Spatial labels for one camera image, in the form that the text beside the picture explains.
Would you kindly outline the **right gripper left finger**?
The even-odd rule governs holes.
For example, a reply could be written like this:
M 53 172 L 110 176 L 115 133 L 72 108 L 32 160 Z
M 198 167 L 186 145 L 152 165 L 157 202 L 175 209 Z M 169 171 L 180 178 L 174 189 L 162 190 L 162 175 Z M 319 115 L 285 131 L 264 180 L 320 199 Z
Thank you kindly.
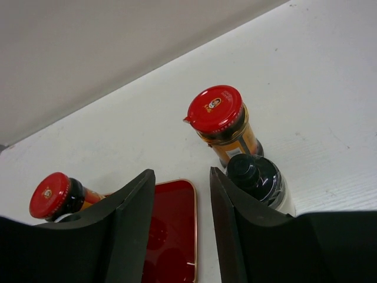
M 60 222 L 1 218 L 1 281 L 140 282 L 155 185 L 147 169 Z

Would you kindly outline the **dark soy sauce bottle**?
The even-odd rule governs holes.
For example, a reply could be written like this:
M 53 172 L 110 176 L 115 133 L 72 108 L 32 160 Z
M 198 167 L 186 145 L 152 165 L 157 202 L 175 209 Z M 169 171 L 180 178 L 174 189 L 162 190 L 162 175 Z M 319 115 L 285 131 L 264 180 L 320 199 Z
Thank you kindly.
M 242 191 L 278 212 L 296 216 L 292 194 L 285 177 L 269 159 L 248 154 L 233 156 L 226 176 Z

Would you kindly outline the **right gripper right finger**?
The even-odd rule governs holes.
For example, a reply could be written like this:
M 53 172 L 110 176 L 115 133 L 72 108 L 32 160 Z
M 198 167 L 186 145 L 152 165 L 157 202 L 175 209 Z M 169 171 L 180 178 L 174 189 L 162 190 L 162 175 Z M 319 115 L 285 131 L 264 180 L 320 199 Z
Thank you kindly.
M 285 215 L 210 169 L 222 282 L 375 282 L 376 212 Z

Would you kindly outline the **dark sauce jar red lid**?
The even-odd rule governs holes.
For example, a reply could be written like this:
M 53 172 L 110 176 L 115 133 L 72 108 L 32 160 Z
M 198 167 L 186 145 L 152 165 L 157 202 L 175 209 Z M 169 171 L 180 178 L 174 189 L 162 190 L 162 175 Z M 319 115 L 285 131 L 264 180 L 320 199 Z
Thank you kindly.
M 33 218 L 53 222 L 59 217 L 79 212 L 105 198 L 64 173 L 48 175 L 35 189 L 29 203 Z

